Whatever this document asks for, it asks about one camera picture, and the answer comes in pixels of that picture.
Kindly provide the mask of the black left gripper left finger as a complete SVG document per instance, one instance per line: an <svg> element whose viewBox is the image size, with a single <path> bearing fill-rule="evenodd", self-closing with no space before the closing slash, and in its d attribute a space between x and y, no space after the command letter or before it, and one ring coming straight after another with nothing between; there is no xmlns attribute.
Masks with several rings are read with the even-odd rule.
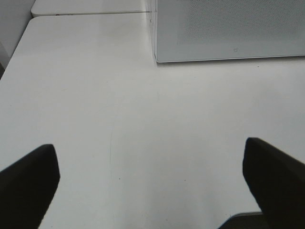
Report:
<svg viewBox="0 0 305 229"><path fill-rule="evenodd" d="M41 145L0 173L0 227L37 229L60 180L55 148Z"/></svg>

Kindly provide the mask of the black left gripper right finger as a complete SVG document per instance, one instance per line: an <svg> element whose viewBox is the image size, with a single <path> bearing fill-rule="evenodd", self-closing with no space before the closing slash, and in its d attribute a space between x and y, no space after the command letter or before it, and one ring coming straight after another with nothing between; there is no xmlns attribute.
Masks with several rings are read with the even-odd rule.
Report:
<svg viewBox="0 0 305 229"><path fill-rule="evenodd" d="M272 229L305 227L305 165L266 141L246 140L243 176Z"/></svg>

